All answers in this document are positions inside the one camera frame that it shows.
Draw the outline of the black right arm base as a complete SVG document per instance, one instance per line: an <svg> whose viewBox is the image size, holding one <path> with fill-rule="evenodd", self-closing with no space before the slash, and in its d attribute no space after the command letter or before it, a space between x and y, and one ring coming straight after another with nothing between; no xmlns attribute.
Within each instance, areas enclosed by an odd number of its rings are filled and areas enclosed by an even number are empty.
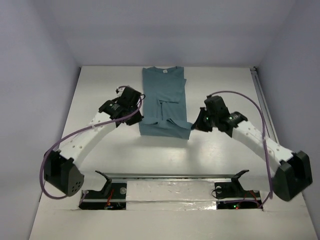
<svg viewBox="0 0 320 240"><path fill-rule="evenodd" d="M216 199L218 210L261 209L262 199L260 192L244 190L239 179L249 170L242 170L231 177L230 181L217 182L211 191L211 196Z"/></svg>

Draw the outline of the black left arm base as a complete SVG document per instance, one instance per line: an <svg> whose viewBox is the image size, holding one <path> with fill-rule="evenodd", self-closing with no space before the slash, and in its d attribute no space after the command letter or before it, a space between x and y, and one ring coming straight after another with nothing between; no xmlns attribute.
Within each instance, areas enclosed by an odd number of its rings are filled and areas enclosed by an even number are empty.
<svg viewBox="0 0 320 240"><path fill-rule="evenodd" d="M83 190L78 207L81 210L126 210L127 182L113 182L105 173L96 170L105 178L101 190Z"/></svg>

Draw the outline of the teal blue t-shirt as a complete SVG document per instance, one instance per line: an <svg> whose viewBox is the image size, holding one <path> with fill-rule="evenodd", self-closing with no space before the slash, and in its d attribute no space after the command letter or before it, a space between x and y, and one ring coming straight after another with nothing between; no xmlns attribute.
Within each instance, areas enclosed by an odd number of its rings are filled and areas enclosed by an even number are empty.
<svg viewBox="0 0 320 240"><path fill-rule="evenodd" d="M187 120L186 82L184 68L180 66L142 69L145 94L144 118L139 123L142 136L190 138L192 123Z"/></svg>

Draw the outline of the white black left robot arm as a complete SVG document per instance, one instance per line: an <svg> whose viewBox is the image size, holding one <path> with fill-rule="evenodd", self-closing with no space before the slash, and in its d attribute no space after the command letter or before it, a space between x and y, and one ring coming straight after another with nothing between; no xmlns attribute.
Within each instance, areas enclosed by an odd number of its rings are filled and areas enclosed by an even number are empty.
<svg viewBox="0 0 320 240"><path fill-rule="evenodd" d="M46 183L61 191L63 198L74 196L85 182L81 165L95 146L121 124L132 126L142 121L140 110L145 94L128 85L118 87L116 94L116 98L107 100L98 108L86 127L66 135L46 151L39 183L47 197L56 199L45 189Z"/></svg>

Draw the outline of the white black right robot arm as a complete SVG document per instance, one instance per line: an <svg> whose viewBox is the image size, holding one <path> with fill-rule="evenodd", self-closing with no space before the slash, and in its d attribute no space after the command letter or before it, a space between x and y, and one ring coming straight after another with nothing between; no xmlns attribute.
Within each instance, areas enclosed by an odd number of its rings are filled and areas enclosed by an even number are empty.
<svg viewBox="0 0 320 240"><path fill-rule="evenodd" d="M192 125L192 130L212 132L214 128L242 143L266 163L270 192L291 201L313 183L310 158L304 151L294 152L266 136L266 122L258 130L238 111L229 112L223 98L210 94Z"/></svg>

